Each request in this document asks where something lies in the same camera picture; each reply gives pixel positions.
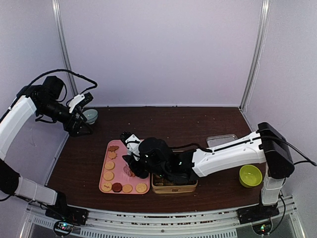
light blue bowl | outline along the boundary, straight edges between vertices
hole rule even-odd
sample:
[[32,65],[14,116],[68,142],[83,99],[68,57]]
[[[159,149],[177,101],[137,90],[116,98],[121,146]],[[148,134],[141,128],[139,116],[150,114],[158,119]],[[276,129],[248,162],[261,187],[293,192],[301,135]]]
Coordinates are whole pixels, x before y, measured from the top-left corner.
[[94,124],[98,118],[98,111],[95,109],[88,109],[84,111],[83,114],[87,118],[86,123],[90,125]]

yellow-green bowl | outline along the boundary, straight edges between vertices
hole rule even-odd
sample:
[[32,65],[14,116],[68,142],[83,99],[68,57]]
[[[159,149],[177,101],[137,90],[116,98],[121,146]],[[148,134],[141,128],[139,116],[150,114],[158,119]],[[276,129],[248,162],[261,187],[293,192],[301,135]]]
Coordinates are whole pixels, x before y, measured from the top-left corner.
[[262,182],[261,171],[253,165],[244,165],[239,172],[240,183],[247,188],[258,186]]

dark brown table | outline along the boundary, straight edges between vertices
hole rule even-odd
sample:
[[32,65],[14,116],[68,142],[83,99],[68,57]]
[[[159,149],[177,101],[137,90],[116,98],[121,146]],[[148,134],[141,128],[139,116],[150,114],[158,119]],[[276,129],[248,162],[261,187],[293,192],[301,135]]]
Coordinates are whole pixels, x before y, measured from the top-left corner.
[[[206,138],[250,130],[237,108],[97,108],[94,134],[69,138],[48,186],[66,193],[68,203],[87,208],[122,212],[190,212],[224,209],[258,203],[262,186],[247,189],[232,168],[199,179],[195,192],[158,195],[105,194],[99,179],[107,144],[123,131],[139,138],[154,136],[170,146],[191,142],[207,146]],[[258,165],[264,172],[264,164]]]

tan container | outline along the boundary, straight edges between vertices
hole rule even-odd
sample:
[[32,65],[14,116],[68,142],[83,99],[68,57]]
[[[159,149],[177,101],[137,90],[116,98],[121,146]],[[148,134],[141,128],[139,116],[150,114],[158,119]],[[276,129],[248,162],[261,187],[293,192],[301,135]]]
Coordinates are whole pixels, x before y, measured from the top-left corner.
[[164,178],[152,175],[152,190],[159,194],[193,192],[197,184],[198,181],[193,181],[185,185],[175,185]]

bowl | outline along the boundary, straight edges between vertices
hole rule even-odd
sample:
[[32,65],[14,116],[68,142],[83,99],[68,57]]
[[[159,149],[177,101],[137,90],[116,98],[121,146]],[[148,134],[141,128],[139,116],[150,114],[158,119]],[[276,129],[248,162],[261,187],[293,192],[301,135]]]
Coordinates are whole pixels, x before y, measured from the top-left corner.
[[239,181],[244,187],[258,186],[262,182],[262,178],[261,171],[253,165],[244,165],[240,169]]
[[87,124],[94,124],[98,118],[98,111],[95,109],[88,109],[83,112],[84,116],[87,118]]

